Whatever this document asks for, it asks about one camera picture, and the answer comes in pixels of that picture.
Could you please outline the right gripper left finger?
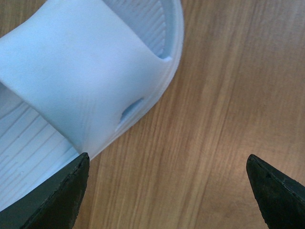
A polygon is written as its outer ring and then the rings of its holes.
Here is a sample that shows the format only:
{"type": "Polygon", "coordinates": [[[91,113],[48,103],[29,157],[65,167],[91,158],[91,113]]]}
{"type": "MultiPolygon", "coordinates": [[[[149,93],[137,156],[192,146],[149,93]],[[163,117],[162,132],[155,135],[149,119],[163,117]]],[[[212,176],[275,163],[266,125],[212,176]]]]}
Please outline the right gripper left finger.
{"type": "Polygon", "coordinates": [[[0,213],[2,229],[71,229],[86,191],[90,159],[82,153],[0,213]]]}

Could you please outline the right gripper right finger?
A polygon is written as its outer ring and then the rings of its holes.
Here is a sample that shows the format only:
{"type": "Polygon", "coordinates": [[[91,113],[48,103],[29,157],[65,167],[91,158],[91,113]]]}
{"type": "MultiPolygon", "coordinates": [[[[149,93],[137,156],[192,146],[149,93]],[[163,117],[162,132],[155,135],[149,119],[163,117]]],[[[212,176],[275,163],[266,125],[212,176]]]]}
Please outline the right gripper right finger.
{"type": "Polygon", "coordinates": [[[246,162],[254,198],[270,229],[305,227],[305,187],[256,155],[246,162]]]}

